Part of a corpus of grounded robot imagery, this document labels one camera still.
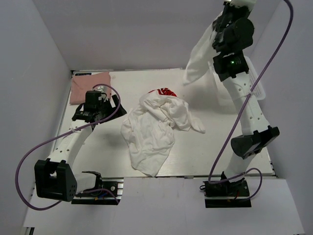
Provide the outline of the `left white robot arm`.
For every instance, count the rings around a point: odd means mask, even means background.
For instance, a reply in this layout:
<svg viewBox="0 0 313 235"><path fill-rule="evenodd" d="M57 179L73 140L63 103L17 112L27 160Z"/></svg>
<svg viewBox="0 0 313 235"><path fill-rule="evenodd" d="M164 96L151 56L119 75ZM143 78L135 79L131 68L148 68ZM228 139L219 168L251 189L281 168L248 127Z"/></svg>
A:
<svg viewBox="0 0 313 235"><path fill-rule="evenodd" d="M78 194L99 195L103 191L101 174L95 171L74 174L73 163L97 125L126 113L118 95L106 99L100 92L87 92L85 102L75 110L69 133L46 160L38 160L34 166L37 196L70 202Z"/></svg>

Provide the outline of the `plain white t shirt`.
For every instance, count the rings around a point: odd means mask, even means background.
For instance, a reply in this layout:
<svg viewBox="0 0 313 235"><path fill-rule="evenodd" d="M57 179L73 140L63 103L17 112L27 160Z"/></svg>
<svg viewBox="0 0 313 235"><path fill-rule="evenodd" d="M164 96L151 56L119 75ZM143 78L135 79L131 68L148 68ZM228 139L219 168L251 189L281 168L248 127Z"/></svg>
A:
<svg viewBox="0 0 313 235"><path fill-rule="evenodd" d="M212 47L215 36L216 31L213 29L213 24L211 24L192 49L182 79L184 86L199 80L210 70L210 64L212 64L216 53Z"/></svg>

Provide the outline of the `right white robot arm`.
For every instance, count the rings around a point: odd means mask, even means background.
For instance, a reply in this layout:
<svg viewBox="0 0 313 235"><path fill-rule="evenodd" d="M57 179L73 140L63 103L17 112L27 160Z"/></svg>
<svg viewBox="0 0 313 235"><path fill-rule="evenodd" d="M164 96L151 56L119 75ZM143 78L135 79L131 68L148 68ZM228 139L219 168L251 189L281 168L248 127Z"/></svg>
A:
<svg viewBox="0 0 313 235"><path fill-rule="evenodd" d="M254 25L248 17L254 4L253 0L226 0L222 14L213 22L214 70L232 99L238 113L235 122L242 129L240 136L226 139L233 150L221 179L221 190L226 195L238 190L238 181L244 178L254 156L280 134L278 127L270 126L253 94L254 85L243 54L253 43Z"/></svg>

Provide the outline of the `white red print t shirt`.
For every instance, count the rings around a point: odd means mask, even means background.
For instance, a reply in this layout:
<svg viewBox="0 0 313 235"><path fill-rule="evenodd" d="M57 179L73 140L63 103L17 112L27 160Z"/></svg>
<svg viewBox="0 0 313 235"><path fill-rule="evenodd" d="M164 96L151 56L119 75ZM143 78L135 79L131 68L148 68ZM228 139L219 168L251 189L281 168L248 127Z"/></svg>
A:
<svg viewBox="0 0 313 235"><path fill-rule="evenodd" d="M192 115L189 104L169 88L155 89L143 95L139 99L142 108L152 114L160 121L177 126L180 130L195 131L204 134L205 127L201 120Z"/></svg>

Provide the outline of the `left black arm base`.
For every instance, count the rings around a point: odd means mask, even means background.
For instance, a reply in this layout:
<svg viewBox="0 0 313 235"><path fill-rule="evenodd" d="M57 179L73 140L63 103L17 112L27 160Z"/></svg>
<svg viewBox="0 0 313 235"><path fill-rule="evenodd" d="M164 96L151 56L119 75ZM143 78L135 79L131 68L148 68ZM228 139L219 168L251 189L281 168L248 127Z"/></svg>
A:
<svg viewBox="0 0 313 235"><path fill-rule="evenodd" d="M98 188L91 193L78 193L71 204L74 205L118 205L123 194L124 179L101 179Z"/></svg>

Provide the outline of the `white cartoon print t shirt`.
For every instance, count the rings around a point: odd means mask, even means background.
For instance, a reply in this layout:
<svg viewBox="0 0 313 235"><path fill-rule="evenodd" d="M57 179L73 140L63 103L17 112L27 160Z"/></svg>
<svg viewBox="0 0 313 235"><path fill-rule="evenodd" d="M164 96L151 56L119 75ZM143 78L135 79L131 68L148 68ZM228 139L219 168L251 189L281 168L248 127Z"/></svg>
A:
<svg viewBox="0 0 313 235"><path fill-rule="evenodd" d="M168 98L156 91L143 95L121 126L132 168L151 177L158 174L175 143L170 122L160 109Z"/></svg>

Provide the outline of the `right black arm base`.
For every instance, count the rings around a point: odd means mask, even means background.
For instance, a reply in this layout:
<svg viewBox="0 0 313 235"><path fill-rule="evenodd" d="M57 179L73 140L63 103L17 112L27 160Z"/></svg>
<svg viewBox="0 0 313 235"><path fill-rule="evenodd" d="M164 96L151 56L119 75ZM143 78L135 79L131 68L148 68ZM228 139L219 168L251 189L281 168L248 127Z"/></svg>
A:
<svg viewBox="0 0 313 235"><path fill-rule="evenodd" d="M200 191L204 192L206 208L251 208L250 193L245 178L234 183L227 181L221 184L210 184L204 181Z"/></svg>

